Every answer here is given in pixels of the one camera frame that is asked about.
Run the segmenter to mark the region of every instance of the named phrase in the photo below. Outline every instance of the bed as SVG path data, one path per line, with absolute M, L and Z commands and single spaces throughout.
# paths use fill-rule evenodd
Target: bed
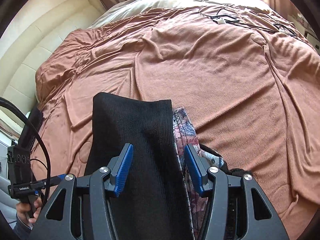
M 259 28 L 206 16 L 219 12 Z M 186 109 L 201 143 L 231 168 L 256 174 L 290 239 L 312 219 L 320 205 L 320 58 L 262 1 L 129 0 L 66 35 L 52 52 L 40 60 L 36 89 L 29 91 L 44 113 L 40 135 L 52 176 L 84 174 L 98 92 L 171 99 L 173 108 Z M 24 113 L 35 103 L 9 99 Z M 44 161 L 38 144 L 32 157 Z M 37 179 L 45 177 L 37 162 L 32 169 Z

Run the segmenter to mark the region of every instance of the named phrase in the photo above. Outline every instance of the wall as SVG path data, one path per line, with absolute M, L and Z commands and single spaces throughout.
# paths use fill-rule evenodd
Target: wall
M 34 21 L 66 0 L 29 0 L 13 18 L 0 38 L 0 58 Z

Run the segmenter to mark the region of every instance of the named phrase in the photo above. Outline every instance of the headboard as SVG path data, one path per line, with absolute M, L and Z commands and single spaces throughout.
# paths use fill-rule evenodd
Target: headboard
M 36 70 L 71 31 L 88 28 L 104 12 L 100 0 L 67 0 L 37 19 L 0 59 L 0 96 L 15 104 L 23 114 L 31 111 L 37 103 Z M 23 127 L 11 112 L 1 110 Z

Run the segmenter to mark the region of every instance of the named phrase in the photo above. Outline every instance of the patterned garment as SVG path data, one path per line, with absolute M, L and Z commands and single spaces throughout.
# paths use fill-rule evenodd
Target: patterned garment
M 198 155 L 206 158 L 211 166 L 221 168 L 224 161 L 223 158 L 200 149 L 196 131 L 183 107 L 173 111 L 173 134 L 177 158 L 184 177 L 185 189 L 188 196 L 191 227 L 193 228 L 194 238 L 198 239 L 208 198 L 201 198 L 198 193 L 195 192 L 184 161 L 183 149 L 188 143 L 192 143 Z

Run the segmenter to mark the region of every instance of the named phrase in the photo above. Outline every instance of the metal pivot bolt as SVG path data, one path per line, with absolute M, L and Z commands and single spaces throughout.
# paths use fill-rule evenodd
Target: metal pivot bolt
M 252 176 L 250 174 L 245 174 L 243 177 L 246 180 L 252 180 Z
M 72 174 L 68 174 L 66 177 L 65 177 L 66 180 L 73 180 L 73 175 Z
M 101 173 L 106 173 L 106 172 L 109 171 L 109 168 L 108 168 L 108 167 L 101 167 L 101 168 L 99 169 L 99 171 L 100 171 Z
M 219 169 L 217 167 L 210 167 L 209 171 L 212 173 L 217 173 L 219 171 Z

